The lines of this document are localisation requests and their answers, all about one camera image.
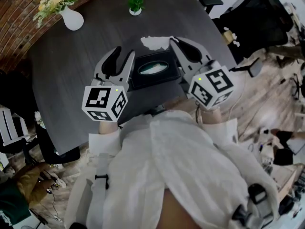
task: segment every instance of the table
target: table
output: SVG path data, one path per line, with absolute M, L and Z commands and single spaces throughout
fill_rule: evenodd
M 133 17 L 127 0 L 91 0 L 76 10 L 85 20 L 78 31 L 68 30 L 61 20 L 30 48 L 36 102 L 60 155 L 87 142 L 88 133 L 98 132 L 99 123 L 87 117 L 81 103 L 95 65 L 110 49 L 122 46 L 118 60 L 122 65 L 131 49 L 136 56 L 156 52 L 144 47 L 141 37 L 175 35 L 201 43 L 229 69 L 236 67 L 220 32 L 198 1 L 144 0 L 144 5 L 146 9 Z M 182 95 L 177 82 L 132 92 L 119 122 Z

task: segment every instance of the black shorts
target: black shorts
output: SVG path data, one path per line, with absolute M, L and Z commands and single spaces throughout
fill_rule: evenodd
M 280 143 L 283 145 L 284 149 L 278 149 L 275 157 L 274 164 L 278 166 L 289 166 L 294 163 L 294 154 L 287 145 L 287 141 L 291 138 L 292 132 L 279 131 L 276 136 L 280 139 Z

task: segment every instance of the flower arrangement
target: flower arrangement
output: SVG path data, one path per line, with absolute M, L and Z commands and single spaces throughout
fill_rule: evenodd
M 38 7 L 39 12 L 34 16 L 33 20 L 37 20 L 38 28 L 42 24 L 42 20 L 53 13 L 60 13 L 66 6 L 73 5 L 77 0 L 41 0 Z
M 143 7 L 143 3 L 144 3 L 144 0 L 128 0 L 129 8 L 133 12 L 137 12 L 140 9 L 145 9 L 145 7 Z

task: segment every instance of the vase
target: vase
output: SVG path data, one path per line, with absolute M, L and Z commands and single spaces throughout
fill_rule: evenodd
M 71 31 L 78 30 L 84 24 L 84 18 L 82 15 L 69 9 L 68 6 L 66 6 L 65 9 L 59 14 L 63 17 L 63 21 L 65 22 L 67 28 Z
M 134 12 L 132 9 L 129 9 L 129 13 L 133 16 L 137 16 L 142 12 L 142 8 L 140 8 L 138 11 Z

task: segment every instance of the gray strap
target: gray strap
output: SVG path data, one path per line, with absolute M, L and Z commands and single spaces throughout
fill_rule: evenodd
M 108 181 L 105 176 L 107 173 L 108 154 L 100 154 L 96 169 L 96 179 L 92 186 L 93 196 L 87 216 L 87 229 L 102 229 L 106 182 Z

